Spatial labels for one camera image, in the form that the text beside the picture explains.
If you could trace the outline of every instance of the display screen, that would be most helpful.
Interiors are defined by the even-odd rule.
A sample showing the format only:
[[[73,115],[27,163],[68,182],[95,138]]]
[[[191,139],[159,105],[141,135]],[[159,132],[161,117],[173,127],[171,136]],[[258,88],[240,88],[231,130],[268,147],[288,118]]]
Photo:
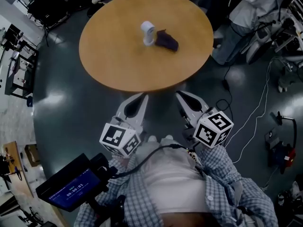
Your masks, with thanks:
[[[88,168],[48,199],[55,204],[69,208],[99,183],[100,179]]]

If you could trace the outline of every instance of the black cable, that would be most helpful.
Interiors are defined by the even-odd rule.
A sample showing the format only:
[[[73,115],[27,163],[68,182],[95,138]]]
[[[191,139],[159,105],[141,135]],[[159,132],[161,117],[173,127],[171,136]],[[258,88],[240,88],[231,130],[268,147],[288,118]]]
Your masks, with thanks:
[[[200,144],[200,142],[198,141],[198,142],[196,142],[195,145],[193,146],[193,151],[194,151],[194,152],[196,152],[196,146],[199,145],[199,144]]]
[[[48,44],[48,41],[47,41],[48,32],[47,32],[47,30],[46,30],[46,27],[45,27],[45,26],[43,26],[43,28],[44,28],[44,33],[45,33],[46,45],[47,45],[47,47],[49,47],[49,44]]]
[[[232,117],[232,122],[233,122],[233,113],[232,113],[232,107],[231,107],[231,104],[232,104],[232,93],[231,93],[231,90],[229,88],[229,85],[228,85],[228,82],[227,80],[225,79],[226,76],[227,76],[227,73],[229,72],[229,70],[231,69],[233,64],[229,65],[228,67],[228,70],[226,71],[225,75],[224,75],[224,78],[223,78],[223,87],[225,90],[227,90],[229,92],[229,95],[231,96],[231,101],[228,102],[226,99],[222,98],[222,99],[219,99],[217,102],[216,102],[216,108],[219,110],[219,111],[225,111],[229,108],[230,112],[231,112],[231,117]],[[220,102],[225,102],[227,104],[227,106],[225,108],[220,108],[219,107],[219,103]]]
[[[28,42],[30,42],[33,46],[37,47],[33,42],[31,42],[28,38],[26,38],[24,35],[22,36],[23,38],[25,38]]]
[[[25,46],[23,47],[23,50],[25,50],[26,53],[30,54],[30,51],[27,50],[27,49],[25,48]]]
[[[238,35],[238,36],[240,36],[240,37],[242,37],[242,38],[245,38],[245,37],[247,37],[247,36],[249,36],[249,35],[254,35],[257,31],[259,31],[259,30],[261,30],[261,29],[263,29],[263,28],[265,28],[265,27],[268,27],[268,26],[270,26],[270,25],[272,25],[274,22],[272,21],[272,22],[269,22],[269,23],[260,23],[259,25],[258,25],[258,27],[257,27],[257,29],[255,29],[255,30],[253,30],[253,31],[251,31],[251,32],[249,32],[249,33],[247,33],[246,35],[240,35],[237,31],[235,31],[234,30],[234,28],[232,27],[232,24],[231,24],[231,28],[232,28],[232,30]]]
[[[29,43],[29,42],[26,41],[26,43],[27,43],[28,45],[30,45],[30,46],[37,47],[37,46],[36,46],[34,43],[32,43],[32,42]]]
[[[293,148],[295,148],[295,145],[297,143],[297,122],[295,119],[292,120],[294,124],[294,142],[293,142]]]
[[[160,149],[163,149],[163,148],[173,148],[173,149],[178,149],[178,148],[184,148],[185,149],[185,147],[183,147],[183,146],[181,146],[181,145],[178,145],[178,144],[171,144],[171,145],[168,145],[168,146],[160,146],[159,148],[157,148],[157,149],[155,149],[152,153],[150,153],[138,166],[136,166],[134,169],[132,169],[132,170],[130,170],[130,171],[128,171],[128,172],[123,172],[123,173],[119,173],[119,174],[116,174],[116,175],[114,175],[114,176],[112,176],[111,178],[112,179],[117,179],[117,178],[120,178],[120,177],[124,177],[124,176],[128,176],[128,175],[130,175],[130,174],[133,174],[133,173],[135,173],[135,172],[137,172],[139,169],[140,169],[140,167],[142,167],[142,165],[149,159],[149,158],[151,158],[151,156],[153,155],[153,154],[155,154],[158,150],[160,150]]]

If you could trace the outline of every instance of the cable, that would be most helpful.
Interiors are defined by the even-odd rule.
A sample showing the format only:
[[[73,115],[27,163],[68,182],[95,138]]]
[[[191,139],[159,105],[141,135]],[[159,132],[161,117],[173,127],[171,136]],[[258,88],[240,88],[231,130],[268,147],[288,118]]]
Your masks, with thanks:
[[[189,148],[192,148],[193,151],[196,153],[196,146],[198,146],[200,144],[199,141],[195,142],[194,144],[192,144]]]
[[[227,109],[229,108],[229,109],[230,109],[230,112],[231,112],[232,121],[233,121],[233,113],[232,113],[232,108],[231,108],[231,104],[232,104],[232,93],[231,93],[231,91],[230,91],[228,82],[227,82],[227,80],[225,79],[225,78],[226,78],[226,75],[227,75],[227,73],[229,72],[229,70],[231,69],[231,66],[232,66],[232,65],[233,65],[233,64],[229,65],[229,68],[228,68],[228,70],[226,71],[226,73],[225,73],[225,75],[224,75],[224,78],[223,78],[223,81],[222,81],[223,87],[225,88],[225,90],[227,90],[227,91],[229,92],[229,94],[230,94],[230,96],[231,96],[231,101],[228,102],[228,101],[227,101],[226,99],[224,99],[224,98],[219,99],[219,100],[216,102],[216,108],[219,109],[220,111],[225,111],[225,110],[227,110]],[[220,107],[219,107],[219,103],[220,103],[220,102],[226,102],[226,103],[227,103],[227,106],[226,106],[225,108],[223,108],[223,109],[220,108]]]
[[[300,75],[299,75],[299,67],[297,66],[297,75],[298,75],[298,78],[300,79],[300,81],[303,83],[303,80],[302,80],[302,78],[300,77]]]
[[[47,45],[47,47],[49,47],[49,44],[48,44],[48,41],[47,41],[47,36],[48,36],[48,33],[49,33],[49,32],[47,32],[47,30],[46,30],[46,27],[45,27],[45,26],[43,26],[43,29],[44,29],[44,33],[45,33],[46,45]]]
[[[260,189],[261,189],[262,191],[265,192],[265,191],[268,189],[270,179],[271,179],[271,177],[273,176],[273,174],[276,172],[276,170],[277,170],[278,168],[279,168],[279,167],[277,166],[276,169],[272,172],[272,174],[270,175],[270,177],[269,177],[268,181],[266,182],[265,186],[264,186],[264,187],[260,187]]]
[[[231,24],[230,26],[231,26],[232,30],[233,30],[238,36],[240,36],[240,37],[242,37],[242,38],[246,38],[247,36],[251,35],[251,39],[252,39],[253,36],[255,35],[255,33],[256,33],[257,31],[259,31],[259,30],[261,30],[261,29],[263,29],[263,28],[265,28],[265,27],[268,27],[268,26],[272,25],[273,23],[274,23],[273,21],[272,21],[272,22],[269,22],[269,23],[263,23],[263,22],[261,22],[261,23],[258,25],[257,29],[255,29],[255,30],[253,30],[253,31],[251,31],[251,32],[249,32],[249,33],[247,33],[246,35],[240,35],[237,31],[234,30],[234,28],[232,27],[232,24]]]
[[[263,88],[263,92],[262,92],[262,95],[261,95],[261,98],[260,98],[260,101],[259,101],[259,105],[255,108],[255,110],[250,114],[250,116],[248,117],[248,119],[246,120],[246,122],[244,123],[244,125],[230,138],[230,140],[228,141],[227,145],[225,146],[225,148],[228,146],[228,144],[231,142],[232,138],[240,132],[241,129],[244,128],[244,126],[246,125],[246,123],[248,122],[248,120],[250,119],[250,117],[254,114],[254,112],[260,107],[260,104],[261,104],[261,101],[262,101],[262,98],[263,98],[263,95],[264,95],[264,92],[265,92],[265,88],[267,89],[266,90],[266,97],[265,97],[265,105],[264,105],[264,112],[261,116],[258,116],[256,117],[256,124],[255,124],[255,130],[254,130],[254,134],[253,136],[250,138],[250,140],[247,142],[247,144],[243,147],[242,151],[241,151],[241,154],[240,154],[240,157],[238,160],[236,160],[235,162],[233,162],[233,164],[237,163],[238,161],[240,161],[241,157],[242,157],[242,153],[244,151],[244,149],[248,146],[248,144],[252,141],[252,139],[255,137],[256,135],[256,130],[257,130],[257,122],[258,122],[258,118],[262,118],[264,115],[265,115],[265,112],[266,112],[266,106],[267,106],[267,96],[268,96],[268,81],[269,81],[269,73],[270,73],[270,65],[271,63],[273,62],[275,58],[272,58],[268,67],[267,67],[267,72],[266,72],[266,83],[265,83],[265,86]]]
[[[120,178],[120,177],[124,177],[124,176],[128,176],[130,174],[133,174],[135,172],[137,172],[140,167],[142,167],[142,165],[149,159],[151,158],[151,156],[153,154],[155,154],[158,150],[160,149],[163,149],[163,148],[173,148],[173,149],[178,149],[178,148],[184,148],[186,149],[185,147],[181,146],[181,145],[178,145],[178,144],[171,144],[171,145],[168,145],[168,146],[160,146],[159,148],[155,149],[154,151],[152,151],[138,166],[136,166],[134,169],[128,171],[128,172],[123,172],[123,173],[120,173],[120,174],[116,174],[114,175],[113,177],[111,177],[112,179],[117,179],[117,178]]]
[[[31,45],[33,45],[33,46],[35,46],[35,47],[37,47],[33,42],[31,42],[28,38],[26,38],[24,35],[22,36],[23,38],[25,38],[28,42],[30,42],[31,43]]]
[[[23,50],[25,50],[26,53],[30,54],[30,51],[27,50],[25,47],[23,47]]]

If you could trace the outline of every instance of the table top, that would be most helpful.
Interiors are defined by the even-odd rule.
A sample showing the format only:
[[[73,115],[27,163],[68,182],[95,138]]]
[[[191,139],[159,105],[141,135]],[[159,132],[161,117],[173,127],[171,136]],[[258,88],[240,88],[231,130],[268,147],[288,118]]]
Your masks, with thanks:
[[[179,43],[177,52],[145,46],[144,21]],[[213,48],[205,13],[189,0],[113,0],[85,25],[79,44],[85,70],[119,90],[146,92],[173,86],[197,72]]]

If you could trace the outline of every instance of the white cube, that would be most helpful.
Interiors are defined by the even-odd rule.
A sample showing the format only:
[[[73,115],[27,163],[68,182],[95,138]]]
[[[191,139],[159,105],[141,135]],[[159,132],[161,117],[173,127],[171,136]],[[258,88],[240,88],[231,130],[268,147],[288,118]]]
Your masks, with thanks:
[[[141,140],[135,130],[106,123],[99,142],[111,153],[128,158]]]
[[[198,121],[194,138],[214,148],[226,140],[232,128],[233,122],[220,111]]]

